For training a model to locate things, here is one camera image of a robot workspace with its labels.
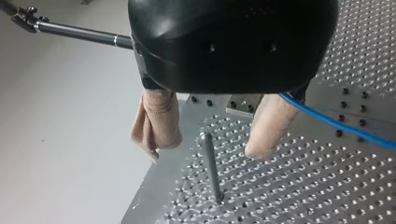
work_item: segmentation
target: robotic hand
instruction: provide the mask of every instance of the robotic hand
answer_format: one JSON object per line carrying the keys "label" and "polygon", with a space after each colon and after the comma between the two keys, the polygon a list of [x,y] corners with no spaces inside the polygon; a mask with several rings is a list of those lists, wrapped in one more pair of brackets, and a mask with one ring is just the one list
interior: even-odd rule
{"label": "robotic hand", "polygon": [[[336,0],[129,0],[132,38],[51,23],[37,9],[0,0],[30,33],[134,49],[143,93],[132,138],[156,160],[157,147],[181,142],[175,91],[281,93],[304,101],[337,21]],[[247,155],[268,159],[298,110],[263,98]]]}

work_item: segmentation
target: perforated metal plate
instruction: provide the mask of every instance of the perforated metal plate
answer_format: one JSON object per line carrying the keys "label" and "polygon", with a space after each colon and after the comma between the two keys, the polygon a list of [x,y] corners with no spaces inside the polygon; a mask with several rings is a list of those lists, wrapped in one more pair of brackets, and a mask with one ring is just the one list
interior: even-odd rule
{"label": "perforated metal plate", "polygon": [[[364,119],[360,128],[394,141],[395,9],[393,0],[340,1],[334,41],[307,92],[316,110],[343,115],[356,127]],[[197,104],[188,101],[182,109],[184,142],[160,152],[123,224],[396,223],[393,151],[351,134],[337,137],[332,127],[300,114],[274,158],[253,161],[244,156],[251,120],[225,112],[230,96],[196,97]],[[211,194],[200,132],[214,136],[221,204]]]}

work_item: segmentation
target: white wall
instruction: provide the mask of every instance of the white wall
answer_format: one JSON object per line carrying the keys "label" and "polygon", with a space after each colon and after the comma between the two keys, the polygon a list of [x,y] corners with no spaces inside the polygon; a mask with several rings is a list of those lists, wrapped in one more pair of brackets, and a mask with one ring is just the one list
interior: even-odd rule
{"label": "white wall", "polygon": [[[128,35],[127,0],[15,0],[52,21]],[[132,51],[29,35],[0,15],[0,223],[119,223],[150,166],[129,133]]]}

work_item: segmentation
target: metal rod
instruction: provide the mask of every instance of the metal rod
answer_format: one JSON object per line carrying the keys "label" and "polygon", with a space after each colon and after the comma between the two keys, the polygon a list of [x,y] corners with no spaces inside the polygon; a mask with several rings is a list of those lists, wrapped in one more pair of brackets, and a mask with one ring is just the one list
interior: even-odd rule
{"label": "metal rod", "polygon": [[224,193],[220,190],[218,167],[216,165],[215,149],[213,148],[213,138],[210,133],[201,133],[201,144],[203,146],[204,162],[209,174],[212,186],[212,193],[215,195],[217,203],[224,198]]}
{"label": "metal rod", "polygon": [[132,39],[127,35],[116,35],[46,21],[36,22],[35,29],[42,33],[67,36],[75,39],[87,40],[95,43],[119,47],[122,49],[134,49]]}

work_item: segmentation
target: blue cable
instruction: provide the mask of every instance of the blue cable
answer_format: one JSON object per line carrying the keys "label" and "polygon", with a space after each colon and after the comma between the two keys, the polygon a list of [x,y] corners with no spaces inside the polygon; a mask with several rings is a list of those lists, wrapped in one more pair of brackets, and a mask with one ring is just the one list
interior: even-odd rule
{"label": "blue cable", "polygon": [[389,148],[392,148],[392,149],[396,149],[396,143],[394,143],[394,142],[387,141],[387,140],[382,139],[380,137],[376,137],[376,136],[374,136],[372,134],[369,134],[369,133],[367,133],[365,131],[362,131],[362,130],[350,127],[348,125],[342,124],[342,123],[340,123],[338,121],[335,121],[335,120],[333,120],[333,119],[331,119],[331,118],[329,118],[329,117],[327,117],[327,116],[325,116],[323,114],[320,114],[318,111],[315,111],[315,110],[309,108],[308,106],[305,106],[305,105],[302,105],[302,104],[298,103],[297,101],[295,101],[291,96],[287,95],[286,93],[281,93],[279,95],[285,101],[287,101],[289,104],[291,104],[291,105],[295,106],[296,108],[304,111],[307,115],[310,115],[310,116],[312,116],[312,117],[314,117],[316,119],[320,119],[320,120],[330,124],[331,126],[335,127],[336,129],[342,130],[342,131],[347,132],[347,133],[356,134],[359,137],[361,137],[361,138],[363,138],[363,139],[365,139],[367,141],[376,143],[376,144],[378,144],[378,145],[380,145],[382,147],[389,147]]}

